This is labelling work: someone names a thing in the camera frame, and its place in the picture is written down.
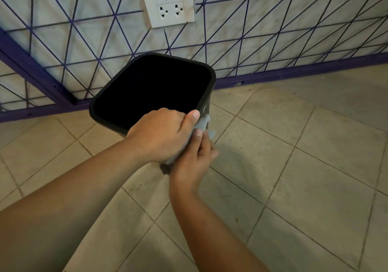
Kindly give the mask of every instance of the electrical outlet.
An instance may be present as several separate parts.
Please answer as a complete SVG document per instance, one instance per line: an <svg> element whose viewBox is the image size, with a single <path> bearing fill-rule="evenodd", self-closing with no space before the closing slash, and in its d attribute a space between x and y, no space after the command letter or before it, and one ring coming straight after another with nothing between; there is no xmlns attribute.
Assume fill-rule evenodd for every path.
<svg viewBox="0 0 388 272"><path fill-rule="evenodd" d="M144 0L153 28L194 21L193 0Z"/></svg>

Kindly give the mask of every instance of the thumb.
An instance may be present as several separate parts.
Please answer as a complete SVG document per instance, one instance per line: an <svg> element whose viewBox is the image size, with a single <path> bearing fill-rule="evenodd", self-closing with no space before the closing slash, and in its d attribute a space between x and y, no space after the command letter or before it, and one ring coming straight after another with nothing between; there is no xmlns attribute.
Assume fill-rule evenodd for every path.
<svg viewBox="0 0 388 272"><path fill-rule="evenodd" d="M202 131L200 129L195 129L187 145L186 152L197 156L199 147L201 145L201 141L202 141Z"/></svg>
<svg viewBox="0 0 388 272"><path fill-rule="evenodd" d="M193 131L194 125L198 121L200 112L198 110L192 110L189 112L180 125L179 133L188 138L190 133Z"/></svg>

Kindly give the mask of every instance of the fingernail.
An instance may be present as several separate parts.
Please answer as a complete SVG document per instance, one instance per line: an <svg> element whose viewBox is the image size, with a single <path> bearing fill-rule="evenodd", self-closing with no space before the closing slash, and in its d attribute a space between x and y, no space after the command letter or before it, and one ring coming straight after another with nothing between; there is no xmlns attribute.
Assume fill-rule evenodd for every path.
<svg viewBox="0 0 388 272"><path fill-rule="evenodd" d="M198 137L202 136L202 131L200 129L195 129L194 134Z"/></svg>
<svg viewBox="0 0 388 272"><path fill-rule="evenodd" d="M199 113L198 110L195 110L195 111L193 112L193 117L194 117L196 120L199 119L199 116L200 116L200 115L201 115L201 114Z"/></svg>

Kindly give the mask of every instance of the skin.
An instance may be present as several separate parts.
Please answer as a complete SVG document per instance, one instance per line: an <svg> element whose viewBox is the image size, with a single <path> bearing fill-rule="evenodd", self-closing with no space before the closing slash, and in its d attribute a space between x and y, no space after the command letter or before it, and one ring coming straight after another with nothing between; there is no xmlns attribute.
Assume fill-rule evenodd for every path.
<svg viewBox="0 0 388 272"><path fill-rule="evenodd" d="M123 141L1 211L0 271L62 271L124 182L174 156L198 118L197 110L152 111ZM200 271L268 271L198 196L217 155L207 133L196 130L170 175L171 203L193 257Z"/></svg>

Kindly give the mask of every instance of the floor tile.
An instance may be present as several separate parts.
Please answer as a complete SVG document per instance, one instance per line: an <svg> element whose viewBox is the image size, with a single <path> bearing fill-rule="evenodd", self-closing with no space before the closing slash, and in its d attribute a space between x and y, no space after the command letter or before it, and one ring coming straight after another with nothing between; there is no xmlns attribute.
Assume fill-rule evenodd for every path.
<svg viewBox="0 0 388 272"><path fill-rule="evenodd" d="M157 226L153 225L118 272L198 271L193 262Z"/></svg>
<svg viewBox="0 0 388 272"><path fill-rule="evenodd" d="M353 271L269 209L264 210L248 247L271 272Z"/></svg>
<svg viewBox="0 0 388 272"><path fill-rule="evenodd" d="M262 204L213 169L209 169L203 178L199 195L237 237L243 242L247 240L263 209ZM171 204L156 222L191 257Z"/></svg>
<svg viewBox="0 0 388 272"><path fill-rule="evenodd" d="M20 189L26 196L48 182L54 180L56 177L59 177L63 173L71 170L78 164L87 160L89 157L91 157L91 155L85 150L85 148L83 148L78 141L75 141L35 175L24 182L20 186Z"/></svg>
<svg viewBox="0 0 388 272"><path fill-rule="evenodd" d="M385 148L378 190L388 195L388 148Z"/></svg>
<svg viewBox="0 0 388 272"><path fill-rule="evenodd" d="M17 137L22 135L41 119L42 118L33 118L14 122L0 123L0 149L10 143L12 140L15 140Z"/></svg>
<svg viewBox="0 0 388 272"><path fill-rule="evenodd" d="M258 88L239 112L245 121L295 145L314 105L278 88Z"/></svg>
<svg viewBox="0 0 388 272"><path fill-rule="evenodd" d="M83 133L88 131L96 123L90 117L89 110L61 113L56 115L56 117L75 138L81 137Z"/></svg>
<svg viewBox="0 0 388 272"><path fill-rule="evenodd" d="M152 162L137 170L123 188L154 220L170 201L168 175L163 175L159 163Z"/></svg>
<svg viewBox="0 0 388 272"><path fill-rule="evenodd" d="M388 132L388 65L268 83Z"/></svg>
<svg viewBox="0 0 388 272"><path fill-rule="evenodd" d="M293 147L235 118L217 141L212 167L265 203Z"/></svg>
<svg viewBox="0 0 388 272"><path fill-rule="evenodd" d="M22 196L18 189L12 191L7 197L0 201L0 211L5 209L7 206L12 205L14 202L17 202L21 198Z"/></svg>
<svg viewBox="0 0 388 272"><path fill-rule="evenodd" d="M316 107L297 147L375 187L386 135L323 107Z"/></svg>
<svg viewBox="0 0 388 272"><path fill-rule="evenodd" d="M357 267L373 189L295 149L268 207Z"/></svg>
<svg viewBox="0 0 388 272"><path fill-rule="evenodd" d="M388 267L388 196L377 192L361 261L361 272L383 272Z"/></svg>
<svg viewBox="0 0 388 272"><path fill-rule="evenodd" d="M96 124L79 139L79 142L92 154L96 155L104 149L123 140L118 133Z"/></svg>
<svg viewBox="0 0 388 272"><path fill-rule="evenodd" d="M236 115L255 92L257 85L214 90L210 102Z"/></svg>
<svg viewBox="0 0 388 272"><path fill-rule="evenodd" d="M211 140L216 142L222 132L230 124L234 116L222 108L219 108L214 104L210 104L210 117L209 130L215 132Z"/></svg>
<svg viewBox="0 0 388 272"><path fill-rule="evenodd" d="M11 173L0 159L0 201L16 189Z"/></svg>
<svg viewBox="0 0 388 272"><path fill-rule="evenodd" d="M4 162L22 184L74 142L57 119L48 117L0 150Z"/></svg>
<svg viewBox="0 0 388 272"><path fill-rule="evenodd" d="M115 272L152 223L150 217L120 189L91 227L65 270Z"/></svg>

